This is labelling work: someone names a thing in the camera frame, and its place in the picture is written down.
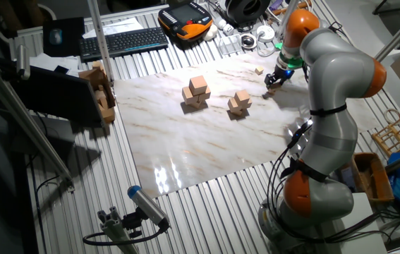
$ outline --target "black keyboard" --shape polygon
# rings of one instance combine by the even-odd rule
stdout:
[[[106,43],[110,57],[164,49],[169,45],[161,27],[106,35]],[[96,37],[79,40],[79,47],[83,63],[101,59]]]

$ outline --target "marble surface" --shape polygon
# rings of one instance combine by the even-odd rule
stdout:
[[[308,86],[296,71],[275,96],[263,99],[264,77],[277,55],[255,52],[212,63],[116,80],[114,90],[142,187],[152,198],[276,159],[289,130],[309,117]],[[254,70],[264,67],[262,75]],[[199,109],[183,102],[182,87],[203,75],[211,98]],[[253,105],[241,117],[228,99],[247,90]],[[363,99],[348,99],[358,130],[379,127]]]

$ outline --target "stacked wooden blocks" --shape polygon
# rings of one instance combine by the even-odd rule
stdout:
[[[111,93],[109,81],[101,62],[93,62],[93,69],[80,72],[79,78],[90,81],[104,121],[106,123],[115,121],[115,99]]]
[[[248,109],[249,107],[251,107],[252,103],[253,102],[251,101],[250,95],[247,93],[246,90],[238,91],[234,95],[234,98],[231,98],[228,101],[229,111],[232,114],[240,116],[242,115],[244,109]]]
[[[200,108],[200,105],[211,97],[211,90],[203,76],[190,79],[188,87],[183,87],[183,98],[187,105]]]

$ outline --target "white cable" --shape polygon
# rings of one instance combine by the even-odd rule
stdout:
[[[314,0],[311,0],[311,13],[314,14]]]
[[[311,6],[310,6],[310,4],[308,3],[308,0],[305,0],[305,3],[306,3],[306,6],[308,7],[308,11],[311,12]]]
[[[259,56],[261,56],[261,57],[268,57],[268,56],[271,56],[273,53],[275,53],[275,51],[277,50],[277,48],[275,47],[275,43],[273,43],[273,41],[272,41],[272,43],[273,43],[273,50],[271,51],[271,52],[269,52],[269,53],[266,53],[266,54],[263,54],[261,51],[260,51],[260,48],[259,48],[259,38],[261,37],[261,36],[264,36],[264,32],[260,32],[260,33],[258,33],[257,34],[257,37],[256,37],[256,51],[257,51],[257,54],[259,55]]]

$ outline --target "metal table slats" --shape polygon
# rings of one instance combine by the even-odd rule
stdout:
[[[317,16],[330,24],[336,21],[324,0],[315,0],[313,3]],[[103,17],[103,24],[136,17],[143,27],[153,28],[158,26],[157,13],[160,8],[107,15]],[[86,19],[85,29],[93,29],[91,19]],[[214,40],[195,43],[185,51],[170,44],[163,50],[116,57],[111,61],[114,77],[137,78],[245,53],[222,56],[218,45],[223,36],[220,32]],[[18,32],[18,37],[10,40],[12,59],[19,44],[28,47],[31,56],[42,53],[42,29]],[[82,70],[91,68],[91,63],[79,65]],[[381,126],[387,125],[383,117],[386,109],[400,111],[384,90],[365,101]],[[68,193],[58,179],[39,191],[42,228],[37,216],[35,195],[33,191],[30,192],[41,253],[45,253],[44,242],[47,253],[120,253],[117,247],[94,247],[82,242],[83,236],[100,232],[97,211],[107,210],[111,206],[116,206],[121,215],[135,211],[135,205],[126,192],[130,186],[139,185],[139,180],[118,107],[115,107],[115,111],[115,122],[108,130],[104,130],[108,135],[102,130],[85,129],[75,139],[74,153],[68,160],[75,192]],[[380,158],[386,159],[370,137],[375,131],[377,129],[360,134],[356,152],[376,152]],[[35,181],[31,168],[28,169],[31,190],[55,176],[54,170],[45,165],[43,159],[37,158],[32,165],[35,168]],[[171,220],[171,230],[156,239],[137,244],[139,251],[189,254],[273,252],[273,247],[257,223],[257,209],[265,198],[272,165],[273,162],[256,165],[156,198]],[[288,159],[283,161],[281,168],[285,165],[289,165]],[[142,230],[144,236],[149,236],[157,229],[151,222],[144,222]]]

